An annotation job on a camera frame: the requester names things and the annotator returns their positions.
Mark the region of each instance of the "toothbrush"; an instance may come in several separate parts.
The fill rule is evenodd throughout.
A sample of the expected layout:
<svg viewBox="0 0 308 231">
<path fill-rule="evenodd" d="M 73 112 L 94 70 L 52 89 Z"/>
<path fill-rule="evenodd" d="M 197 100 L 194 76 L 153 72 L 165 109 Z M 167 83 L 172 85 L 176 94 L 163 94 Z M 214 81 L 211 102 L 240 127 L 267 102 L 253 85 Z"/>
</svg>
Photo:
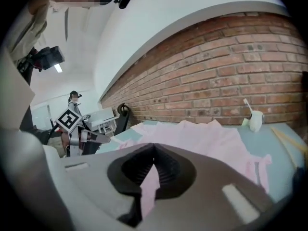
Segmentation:
<svg viewBox="0 0 308 231">
<path fill-rule="evenodd" d="M 248 105 L 249 109 L 250 109 L 250 113 L 252 113 L 252 108 L 250 107 L 249 102 L 247 101 L 247 99 L 244 99 L 244 103 Z"/>
</svg>

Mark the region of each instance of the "pink cloth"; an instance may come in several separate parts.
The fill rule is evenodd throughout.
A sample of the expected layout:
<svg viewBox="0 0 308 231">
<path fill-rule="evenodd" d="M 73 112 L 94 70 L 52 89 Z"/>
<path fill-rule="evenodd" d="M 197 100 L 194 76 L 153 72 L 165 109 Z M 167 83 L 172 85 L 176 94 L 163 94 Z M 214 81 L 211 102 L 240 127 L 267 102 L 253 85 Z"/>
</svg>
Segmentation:
<svg viewBox="0 0 308 231">
<path fill-rule="evenodd" d="M 260 184 L 269 192 L 266 165 L 271 163 L 271 156 L 264 158 L 251 155 L 241 140 L 236 128 L 223 128 L 218 121 L 208 124 L 195 124 L 182 121 L 176 125 L 160 123 L 157 125 L 144 125 L 140 123 L 132 127 L 142 137 L 137 141 L 128 140 L 119 146 L 127 148 L 142 143 L 161 143 L 175 146 L 201 155 L 220 160 L 240 174 L 246 176 L 257 184 L 255 162 L 258 163 Z M 159 188 L 158 173 L 153 166 L 142 188 L 142 215 L 145 217 L 154 207 L 155 190 Z"/>
</svg>

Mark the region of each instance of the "table surface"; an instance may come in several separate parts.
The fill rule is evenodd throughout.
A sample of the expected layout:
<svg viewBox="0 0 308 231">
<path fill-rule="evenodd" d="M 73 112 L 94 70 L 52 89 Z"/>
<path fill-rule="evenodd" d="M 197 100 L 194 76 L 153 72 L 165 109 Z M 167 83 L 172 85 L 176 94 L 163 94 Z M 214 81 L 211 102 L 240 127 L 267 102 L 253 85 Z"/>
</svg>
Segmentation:
<svg viewBox="0 0 308 231">
<path fill-rule="evenodd" d="M 157 122 L 145 121 L 144 124 L 155 125 Z M 305 145 L 305 142 L 285 123 L 277 124 L 264 124 L 259 132 L 252 132 L 249 127 L 241 126 L 224 126 L 226 128 L 237 128 L 242 141 L 244 142 L 247 150 L 256 156 L 264 157 L 266 154 L 270 154 L 272 163 L 267 166 L 267 173 L 269 179 L 269 195 L 274 202 L 277 202 L 289 195 L 292 192 L 292 177 L 295 172 L 292 162 L 289 159 L 287 152 L 283 145 L 272 132 L 271 127 L 274 127 L 281 132 L 285 133 L 296 142 Z M 132 129 L 128 129 L 115 136 L 117 140 L 127 141 L 132 139 L 137 141 L 142 137 L 141 134 L 135 132 Z M 304 158 L 302 153 L 296 149 L 293 145 L 286 141 L 288 149 L 294 160 L 299 167 L 304 167 Z M 108 144 L 102 144 L 97 154 L 105 153 L 116 150 L 120 144 L 111 140 Z"/>
<path fill-rule="evenodd" d="M 104 123 L 106 123 L 106 122 L 109 122 L 109 121 L 113 121 L 113 120 L 116 120 L 116 119 L 118 119 L 119 118 L 119 116 L 115 116 L 115 117 L 112 117 L 112 118 L 110 118 L 110 119 L 107 119 L 107 120 L 96 120 L 96 121 L 92 121 L 91 122 L 91 125 L 92 125 L 92 127 L 96 127 L 96 126 L 98 126 L 98 125 L 100 125 L 100 124 L 104 124 Z"/>
</svg>

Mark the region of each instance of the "red brick wall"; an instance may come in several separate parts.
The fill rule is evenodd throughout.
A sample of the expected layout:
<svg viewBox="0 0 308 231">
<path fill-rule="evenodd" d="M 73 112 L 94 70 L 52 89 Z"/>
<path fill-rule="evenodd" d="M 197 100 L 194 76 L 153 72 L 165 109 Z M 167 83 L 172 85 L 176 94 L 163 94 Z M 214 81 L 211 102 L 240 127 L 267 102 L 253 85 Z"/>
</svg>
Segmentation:
<svg viewBox="0 0 308 231">
<path fill-rule="evenodd" d="M 195 24 L 161 42 L 110 88 L 103 107 L 125 103 L 144 120 L 241 124 L 246 98 L 265 122 L 304 120 L 306 48 L 287 18 L 246 13 Z"/>
</svg>

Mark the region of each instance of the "black rubber opening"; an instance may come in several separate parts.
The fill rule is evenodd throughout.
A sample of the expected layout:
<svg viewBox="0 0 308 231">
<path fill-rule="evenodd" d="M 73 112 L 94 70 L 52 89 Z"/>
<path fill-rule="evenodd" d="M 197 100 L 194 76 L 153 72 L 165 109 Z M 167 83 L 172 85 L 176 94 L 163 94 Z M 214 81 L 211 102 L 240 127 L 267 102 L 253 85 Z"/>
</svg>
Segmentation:
<svg viewBox="0 0 308 231">
<path fill-rule="evenodd" d="M 140 185 L 153 165 L 157 169 L 160 183 L 155 199 L 179 197 L 195 181 L 196 170 L 193 164 L 160 144 L 145 145 L 116 159 L 108 167 L 108 178 L 119 193 L 134 197 L 130 212 L 119 217 L 119 221 L 132 227 L 142 221 Z"/>
</svg>

